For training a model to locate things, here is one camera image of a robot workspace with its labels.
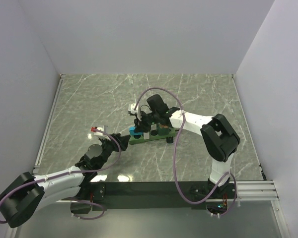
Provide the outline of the blue plug adapter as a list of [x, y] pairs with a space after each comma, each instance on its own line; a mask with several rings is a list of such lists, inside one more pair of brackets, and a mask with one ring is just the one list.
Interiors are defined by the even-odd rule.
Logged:
[[143, 135], [143, 132], [142, 131], [136, 131], [136, 127], [135, 126], [131, 126], [129, 128], [129, 134], [134, 136], [134, 135]]

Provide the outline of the white plug adapter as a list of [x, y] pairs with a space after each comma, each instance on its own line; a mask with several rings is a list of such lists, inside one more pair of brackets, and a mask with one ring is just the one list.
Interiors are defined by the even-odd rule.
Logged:
[[145, 133], [143, 134], [143, 138], [144, 138], [144, 140], [148, 140], [148, 139], [150, 139], [150, 133], [149, 133], [149, 132], [145, 132]]

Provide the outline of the green power strip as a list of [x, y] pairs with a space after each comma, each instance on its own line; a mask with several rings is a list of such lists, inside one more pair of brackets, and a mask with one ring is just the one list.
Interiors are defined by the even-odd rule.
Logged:
[[140, 143], [145, 143], [145, 142], [150, 142], [150, 141], [155, 141], [155, 140], [165, 140], [167, 143], [172, 143], [173, 138], [176, 136], [177, 132], [175, 129], [171, 128], [171, 132], [169, 135], [165, 136], [159, 136], [157, 130], [152, 130], [150, 132], [150, 139], [144, 140], [143, 135], [131, 135], [131, 138], [129, 140], [130, 145], [135, 145], [135, 144], [140, 144]]

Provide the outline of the dark green cube adapter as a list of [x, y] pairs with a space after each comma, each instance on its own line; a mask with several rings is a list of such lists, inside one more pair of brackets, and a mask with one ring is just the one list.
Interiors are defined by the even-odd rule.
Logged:
[[169, 135], [169, 133], [171, 132], [171, 129], [168, 126], [162, 125], [160, 123], [156, 125], [156, 130], [159, 136]]

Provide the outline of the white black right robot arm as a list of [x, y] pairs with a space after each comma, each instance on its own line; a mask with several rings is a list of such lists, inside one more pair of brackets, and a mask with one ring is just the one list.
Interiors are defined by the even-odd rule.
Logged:
[[182, 131], [186, 130], [201, 136], [212, 158], [208, 192], [214, 198], [221, 197], [232, 177], [231, 161], [240, 144], [240, 137], [226, 117], [222, 114], [212, 117], [189, 113], [184, 110], [182, 104], [170, 108], [159, 94], [149, 97], [147, 104], [151, 110], [148, 114], [140, 109], [138, 103], [129, 104], [128, 113], [136, 117], [133, 133], [149, 133], [153, 124], [177, 129], [174, 157]]

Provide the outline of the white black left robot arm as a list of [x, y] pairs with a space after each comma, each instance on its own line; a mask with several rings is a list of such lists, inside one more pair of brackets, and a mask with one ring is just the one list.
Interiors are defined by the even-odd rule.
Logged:
[[20, 174], [0, 194], [0, 224], [16, 228], [28, 221], [39, 209], [56, 201], [89, 195], [91, 180], [109, 167], [113, 152], [121, 155], [128, 148], [130, 135], [119, 133], [101, 138], [101, 144], [91, 145], [80, 160], [68, 169], [48, 175]]

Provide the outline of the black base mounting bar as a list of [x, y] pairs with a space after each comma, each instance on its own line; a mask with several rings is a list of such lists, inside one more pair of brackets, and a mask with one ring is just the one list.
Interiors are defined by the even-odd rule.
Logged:
[[209, 197], [210, 202], [191, 205], [178, 193], [174, 182], [91, 182], [72, 197], [102, 205], [105, 209], [191, 208], [205, 210], [215, 200], [233, 199], [234, 184], [226, 182]]

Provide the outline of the aluminium frame rail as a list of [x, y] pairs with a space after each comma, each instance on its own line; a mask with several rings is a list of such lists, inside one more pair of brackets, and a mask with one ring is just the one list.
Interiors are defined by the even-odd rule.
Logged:
[[32, 172], [41, 166], [55, 105], [62, 85], [62, 76], [53, 80], [28, 84], [24, 105], [15, 116], [18, 151], [15, 153], [15, 175]]

